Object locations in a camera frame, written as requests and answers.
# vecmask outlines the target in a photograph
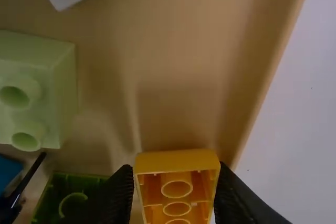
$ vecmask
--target beige surface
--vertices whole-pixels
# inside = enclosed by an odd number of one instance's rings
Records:
[[[81,112],[53,167],[111,174],[137,152],[192,147],[232,164],[301,3],[85,0],[58,13],[48,0],[0,0],[0,28],[77,45]]]

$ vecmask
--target circular hole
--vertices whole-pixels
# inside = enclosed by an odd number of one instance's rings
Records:
[[[87,199],[88,196],[83,193],[69,194],[59,204],[59,215],[61,218],[64,218],[66,215],[72,214],[75,211],[79,211]]]
[[[184,181],[172,181],[165,184],[161,192],[168,198],[182,198],[192,192],[193,188],[190,184]]]
[[[190,221],[185,219],[176,219],[166,222],[166,224],[190,224]]]
[[[174,202],[166,205],[163,212],[168,216],[182,216],[189,213],[191,206],[184,202]]]
[[[39,142],[32,135],[27,133],[15,133],[12,136],[12,145],[22,151],[36,151],[39,149]]]
[[[29,105],[29,97],[17,87],[3,87],[0,90],[0,100],[3,104],[12,108],[22,109]]]

